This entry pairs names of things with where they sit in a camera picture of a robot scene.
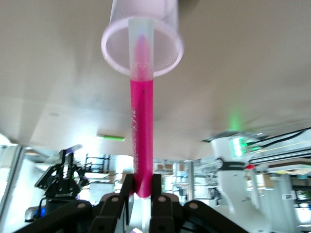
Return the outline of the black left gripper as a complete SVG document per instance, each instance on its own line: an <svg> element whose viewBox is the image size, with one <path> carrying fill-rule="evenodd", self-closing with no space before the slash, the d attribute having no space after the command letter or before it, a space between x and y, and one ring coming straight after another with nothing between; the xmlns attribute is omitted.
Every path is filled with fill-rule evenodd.
<svg viewBox="0 0 311 233"><path fill-rule="evenodd" d="M66 150L61 150L57 155L48 158L44 164L50 164L50 166L35 183L35 187L48 187L45 192L45 195L48 198L75 199L80 192L80 187L89 185L89 181L85 176L85 169L74 163L74 153L69 154L69 178L72 179L53 181L59 176L63 177L66 154ZM77 173L77 184L74 181L75 173Z"/></svg>

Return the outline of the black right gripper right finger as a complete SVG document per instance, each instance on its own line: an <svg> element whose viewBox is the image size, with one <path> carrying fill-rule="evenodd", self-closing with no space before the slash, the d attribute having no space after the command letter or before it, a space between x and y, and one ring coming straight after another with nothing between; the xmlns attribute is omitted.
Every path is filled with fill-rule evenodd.
<svg viewBox="0 0 311 233"><path fill-rule="evenodd" d="M181 205L173 194L162 192L160 174L152 177L151 233L246 233L239 226L199 200Z"/></svg>

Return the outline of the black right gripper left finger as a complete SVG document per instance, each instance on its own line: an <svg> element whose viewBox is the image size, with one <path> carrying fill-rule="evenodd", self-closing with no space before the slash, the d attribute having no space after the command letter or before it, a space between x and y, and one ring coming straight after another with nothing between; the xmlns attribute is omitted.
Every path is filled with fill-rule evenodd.
<svg viewBox="0 0 311 233"><path fill-rule="evenodd" d="M127 174L119 193L102 196L93 206L76 200L26 226L28 233L124 233L128 225L128 202L134 175Z"/></svg>

